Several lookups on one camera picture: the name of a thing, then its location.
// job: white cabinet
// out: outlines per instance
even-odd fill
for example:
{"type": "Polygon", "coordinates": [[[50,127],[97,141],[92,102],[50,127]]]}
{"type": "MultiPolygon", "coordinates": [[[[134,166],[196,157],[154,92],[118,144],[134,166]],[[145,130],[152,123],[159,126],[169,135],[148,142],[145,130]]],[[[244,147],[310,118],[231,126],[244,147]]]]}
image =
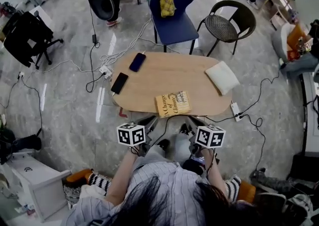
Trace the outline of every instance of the white cabinet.
{"type": "Polygon", "coordinates": [[[67,204],[61,179],[71,174],[69,170],[58,172],[26,153],[13,154],[1,170],[19,203],[34,205],[42,222],[67,204]]]}

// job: foot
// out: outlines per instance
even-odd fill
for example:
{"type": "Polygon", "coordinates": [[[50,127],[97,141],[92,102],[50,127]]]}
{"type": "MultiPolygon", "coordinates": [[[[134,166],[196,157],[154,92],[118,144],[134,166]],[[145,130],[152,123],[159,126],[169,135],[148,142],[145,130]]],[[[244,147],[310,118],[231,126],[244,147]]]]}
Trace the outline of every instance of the foot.
{"type": "Polygon", "coordinates": [[[170,141],[167,139],[161,140],[157,145],[162,148],[163,151],[166,152],[167,148],[169,147],[170,141]]]}
{"type": "Polygon", "coordinates": [[[107,26],[114,26],[114,25],[120,23],[121,21],[122,21],[122,18],[118,17],[115,21],[111,21],[111,22],[106,21],[106,25],[107,26]]]}
{"type": "Polygon", "coordinates": [[[186,123],[184,123],[184,124],[180,127],[179,132],[180,132],[180,133],[183,133],[183,134],[186,134],[186,135],[189,134],[189,129],[188,129],[186,123]]]}
{"type": "Polygon", "coordinates": [[[255,1],[246,0],[248,4],[250,4],[253,8],[258,9],[255,1]]]}
{"type": "Polygon", "coordinates": [[[279,59],[279,65],[280,65],[280,69],[284,69],[287,64],[283,61],[282,58],[280,58],[280,59],[279,59]]]}

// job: black hair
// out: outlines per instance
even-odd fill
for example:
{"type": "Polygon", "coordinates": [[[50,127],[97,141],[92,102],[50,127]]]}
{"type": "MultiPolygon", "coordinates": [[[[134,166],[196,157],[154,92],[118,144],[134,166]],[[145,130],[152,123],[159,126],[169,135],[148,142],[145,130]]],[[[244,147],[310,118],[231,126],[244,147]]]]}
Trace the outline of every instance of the black hair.
{"type": "MultiPolygon", "coordinates": [[[[202,221],[198,222],[199,225],[266,225],[255,206],[245,202],[230,203],[217,187],[204,183],[196,184],[197,189],[193,196],[204,215],[202,221]]],[[[113,215],[106,225],[170,225],[172,211],[168,208],[169,192],[159,198],[159,188],[160,181],[157,176],[138,184],[125,199],[120,211],[113,215]]]]}

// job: blue chair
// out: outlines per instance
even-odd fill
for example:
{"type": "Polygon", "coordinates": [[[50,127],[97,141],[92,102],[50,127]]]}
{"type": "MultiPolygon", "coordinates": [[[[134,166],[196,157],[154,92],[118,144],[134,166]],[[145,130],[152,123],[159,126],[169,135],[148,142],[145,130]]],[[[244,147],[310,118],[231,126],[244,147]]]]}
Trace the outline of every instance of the blue chair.
{"type": "Polygon", "coordinates": [[[158,42],[157,34],[160,41],[164,45],[166,52],[167,45],[196,40],[199,35],[193,23],[187,16],[185,9],[193,0],[174,0],[175,13],[174,16],[161,17],[160,15],[160,0],[149,0],[149,7],[152,12],[152,20],[154,24],[155,42],[158,42]]]}

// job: white pillow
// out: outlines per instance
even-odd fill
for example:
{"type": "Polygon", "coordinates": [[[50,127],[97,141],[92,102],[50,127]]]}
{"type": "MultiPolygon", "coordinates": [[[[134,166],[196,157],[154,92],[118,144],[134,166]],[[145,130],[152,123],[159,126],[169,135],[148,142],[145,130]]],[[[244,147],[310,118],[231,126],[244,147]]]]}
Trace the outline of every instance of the white pillow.
{"type": "Polygon", "coordinates": [[[214,82],[222,95],[226,95],[229,90],[239,85],[235,74],[224,61],[220,61],[217,65],[207,69],[205,73],[214,82]]]}

